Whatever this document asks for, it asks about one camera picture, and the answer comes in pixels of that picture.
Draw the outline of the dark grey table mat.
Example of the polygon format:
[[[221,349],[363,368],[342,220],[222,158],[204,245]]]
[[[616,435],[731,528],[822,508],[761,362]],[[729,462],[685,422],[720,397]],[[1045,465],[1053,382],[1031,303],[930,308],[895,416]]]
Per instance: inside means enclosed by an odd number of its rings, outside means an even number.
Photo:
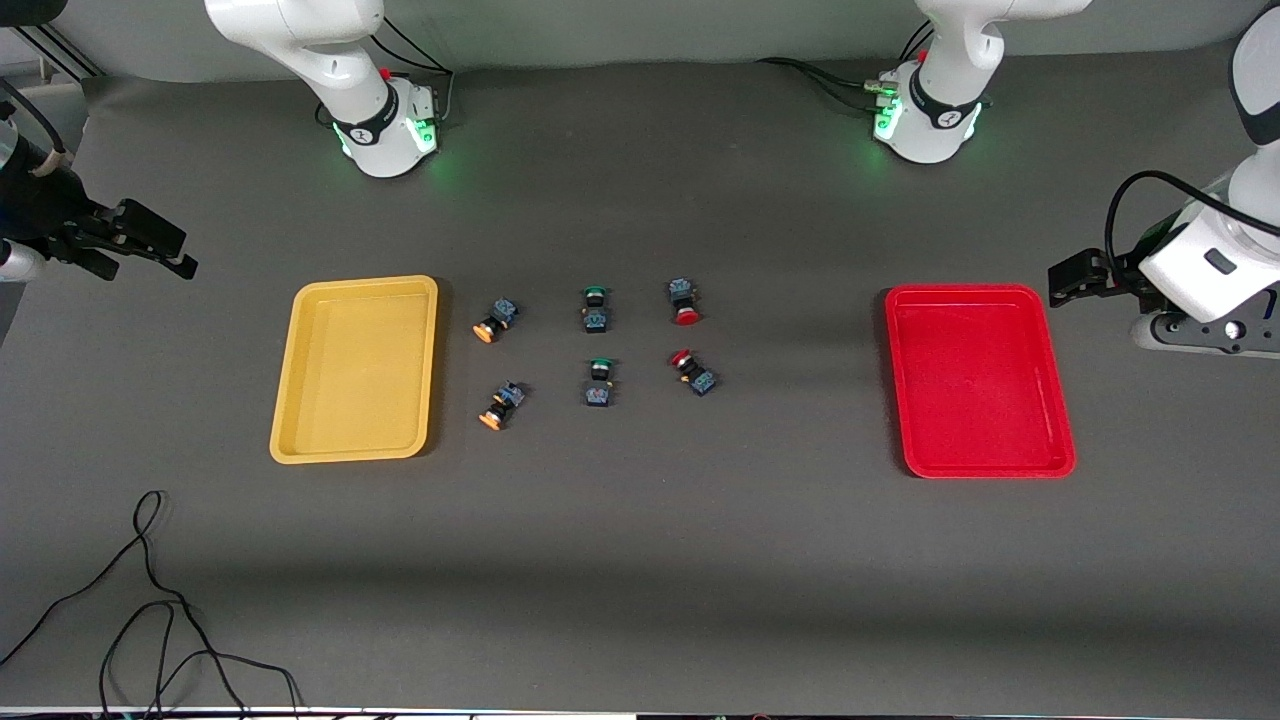
[[[778,67],[477,72],[393,181],[294,81],[88,83],[86,187],[200,269],[0,290],[0,656],[160,489],[161,579],[311,705],[1280,717],[1280,363],[1147,351],[1130,299],[1069,304],[1070,477],[923,480],[882,319],[897,284],[1042,291],[1129,174],[1234,167],[1229,56],[1015,56],[938,167]],[[398,275],[440,291],[425,448],[276,462],[294,296]],[[485,345],[499,297],[520,315]]]

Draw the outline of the yellow plastic tray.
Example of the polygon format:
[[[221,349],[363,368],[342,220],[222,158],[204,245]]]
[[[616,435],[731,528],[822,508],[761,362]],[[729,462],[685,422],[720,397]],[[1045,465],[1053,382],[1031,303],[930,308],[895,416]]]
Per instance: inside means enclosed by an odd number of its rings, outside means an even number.
[[[269,450],[282,465],[401,460],[428,443],[440,291],[429,275],[294,296]]]

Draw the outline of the red plastic tray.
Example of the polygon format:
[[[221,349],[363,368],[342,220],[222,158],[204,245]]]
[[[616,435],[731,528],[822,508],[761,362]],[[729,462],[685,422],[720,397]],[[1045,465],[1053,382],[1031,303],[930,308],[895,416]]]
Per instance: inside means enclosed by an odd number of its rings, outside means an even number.
[[[1044,304],[1024,284],[901,284],[884,323],[902,457],[932,480],[1062,479],[1076,451]]]

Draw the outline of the aluminium frame rail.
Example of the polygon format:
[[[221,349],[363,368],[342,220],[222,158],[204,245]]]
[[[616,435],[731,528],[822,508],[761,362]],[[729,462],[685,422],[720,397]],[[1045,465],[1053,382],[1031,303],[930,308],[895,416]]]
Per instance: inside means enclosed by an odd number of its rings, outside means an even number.
[[[51,24],[0,28],[0,67],[38,64],[79,83],[105,70]]]

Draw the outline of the yellow push button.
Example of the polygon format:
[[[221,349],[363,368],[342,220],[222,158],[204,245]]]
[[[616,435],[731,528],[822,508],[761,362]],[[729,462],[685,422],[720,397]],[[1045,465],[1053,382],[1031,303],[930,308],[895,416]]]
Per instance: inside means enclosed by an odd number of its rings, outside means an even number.
[[[518,382],[507,380],[492,395],[488,407],[477,415],[477,419],[490,430],[503,430],[512,414],[526,398],[525,386]]]
[[[485,345],[492,345],[515,324],[518,315],[520,306],[515,301],[499,297],[486,315],[472,325],[472,333]]]

